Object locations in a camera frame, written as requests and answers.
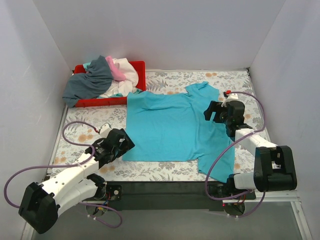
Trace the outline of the turquoise t shirt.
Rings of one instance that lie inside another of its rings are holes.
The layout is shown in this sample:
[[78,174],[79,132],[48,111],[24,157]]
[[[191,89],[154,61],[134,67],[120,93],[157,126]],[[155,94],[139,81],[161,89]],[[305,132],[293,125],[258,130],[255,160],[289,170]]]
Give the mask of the turquoise t shirt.
[[197,160],[198,172],[226,182],[234,172],[235,149],[225,126],[205,120],[204,111],[217,101],[219,90],[208,82],[186,86],[185,93],[144,91],[127,96],[125,131],[134,147],[122,157],[127,162],[186,162]]

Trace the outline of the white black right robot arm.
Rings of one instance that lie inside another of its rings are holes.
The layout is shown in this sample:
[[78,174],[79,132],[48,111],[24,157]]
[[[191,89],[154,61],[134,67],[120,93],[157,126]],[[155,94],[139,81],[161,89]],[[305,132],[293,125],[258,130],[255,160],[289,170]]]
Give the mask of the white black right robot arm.
[[218,193],[239,196],[247,191],[277,192],[295,190],[298,184],[292,149],[276,145],[257,134],[244,122],[245,105],[238,100],[211,101],[205,120],[225,125],[226,135],[254,157],[253,171],[229,175]]

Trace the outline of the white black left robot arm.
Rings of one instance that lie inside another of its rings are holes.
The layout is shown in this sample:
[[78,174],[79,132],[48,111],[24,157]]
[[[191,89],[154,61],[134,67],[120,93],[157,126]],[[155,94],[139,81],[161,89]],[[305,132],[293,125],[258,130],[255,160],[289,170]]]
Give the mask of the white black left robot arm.
[[69,208],[83,200],[110,197],[107,182],[96,174],[104,165],[131,150],[135,144],[124,129],[106,128],[75,162],[54,177],[29,184],[19,215],[39,234],[46,233]]

